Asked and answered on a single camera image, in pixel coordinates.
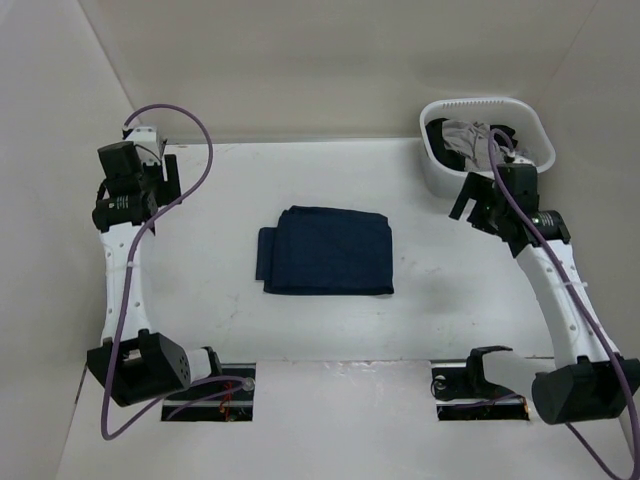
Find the dark blue denim trousers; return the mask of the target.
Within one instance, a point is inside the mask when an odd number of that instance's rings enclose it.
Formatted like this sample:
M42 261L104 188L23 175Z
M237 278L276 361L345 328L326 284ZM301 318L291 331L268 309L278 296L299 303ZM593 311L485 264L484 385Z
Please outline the dark blue denim trousers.
M258 233L255 279L269 294L388 296L393 273L392 229L380 213L294 205Z

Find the grey garment in basket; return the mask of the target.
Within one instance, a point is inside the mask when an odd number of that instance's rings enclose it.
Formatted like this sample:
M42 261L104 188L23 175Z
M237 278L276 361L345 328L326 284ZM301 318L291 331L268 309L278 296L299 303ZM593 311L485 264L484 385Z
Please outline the grey garment in basket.
M489 172L489 134L492 130L501 131L491 142L497 164L535 164L527 150L517 148L516 131L511 127L450 119L445 119L440 127L441 139L436 143L440 147L438 160L455 171Z

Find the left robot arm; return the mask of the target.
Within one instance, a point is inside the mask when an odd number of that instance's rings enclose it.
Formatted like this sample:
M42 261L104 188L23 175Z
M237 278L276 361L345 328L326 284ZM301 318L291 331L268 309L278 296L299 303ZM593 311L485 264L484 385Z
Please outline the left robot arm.
M121 141L99 148L105 178L92 211L106 264L106 314L100 345L87 353L108 397L129 406L190 387L206 399L224 387L210 347L188 351L152 325L150 272L154 215L181 194L175 156L141 158L145 147Z

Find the black garment in basket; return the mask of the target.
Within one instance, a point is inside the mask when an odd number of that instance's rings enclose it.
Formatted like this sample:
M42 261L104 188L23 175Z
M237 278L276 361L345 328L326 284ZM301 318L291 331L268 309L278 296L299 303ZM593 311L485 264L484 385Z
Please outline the black garment in basket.
M437 118L425 126L436 159L443 166L459 172L491 169L488 155L488 135L491 129L502 131L514 147L518 145L516 131L506 125Z

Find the white plastic laundry basket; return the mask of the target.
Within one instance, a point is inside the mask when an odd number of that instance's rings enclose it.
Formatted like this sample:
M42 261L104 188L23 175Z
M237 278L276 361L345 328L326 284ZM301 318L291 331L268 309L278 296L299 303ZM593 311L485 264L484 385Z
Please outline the white plastic laundry basket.
M515 130L517 148L524 150L539 173L548 171L556 161L556 151L536 111L523 101L510 97L480 97L439 100L425 106L419 116L422 137L421 164L429 191L443 199L454 200L465 181L466 172L452 170L436 157L428 138L429 122L445 118L505 125Z

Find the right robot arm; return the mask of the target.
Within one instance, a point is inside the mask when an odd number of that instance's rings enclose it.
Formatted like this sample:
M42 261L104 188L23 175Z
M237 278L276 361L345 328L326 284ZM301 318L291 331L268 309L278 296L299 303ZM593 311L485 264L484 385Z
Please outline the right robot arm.
M531 165L502 164L500 179L467 175L450 213L458 219L468 201L475 204L468 222L509 246L529 280L550 333L555 367L547 370L503 346L471 351L464 384L483 396L493 389L531 399L541 419L551 425L613 419L627 406L616 365L632 391L639 387L639 362L625 359L591 313L559 212L542 211L538 174Z

